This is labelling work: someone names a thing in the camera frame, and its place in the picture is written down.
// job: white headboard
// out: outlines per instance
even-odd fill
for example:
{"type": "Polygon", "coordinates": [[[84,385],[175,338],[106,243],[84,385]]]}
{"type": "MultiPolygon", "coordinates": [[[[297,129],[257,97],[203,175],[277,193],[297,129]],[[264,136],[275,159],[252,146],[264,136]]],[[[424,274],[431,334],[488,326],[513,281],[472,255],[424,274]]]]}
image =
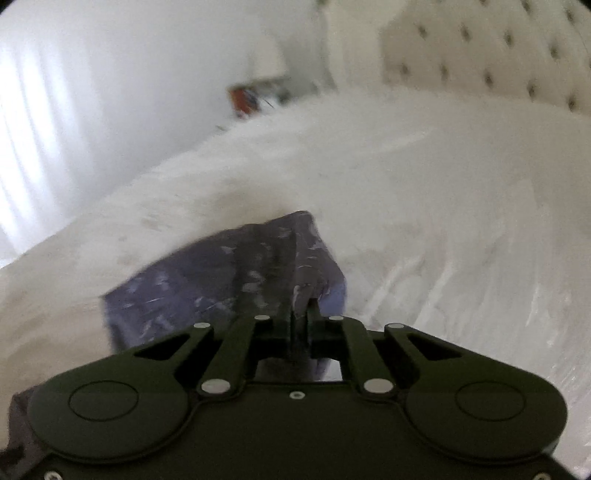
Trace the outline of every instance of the white headboard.
{"type": "Polygon", "coordinates": [[[404,84],[591,114],[591,12],[578,0],[332,0],[325,13],[337,86],[404,84]]]}

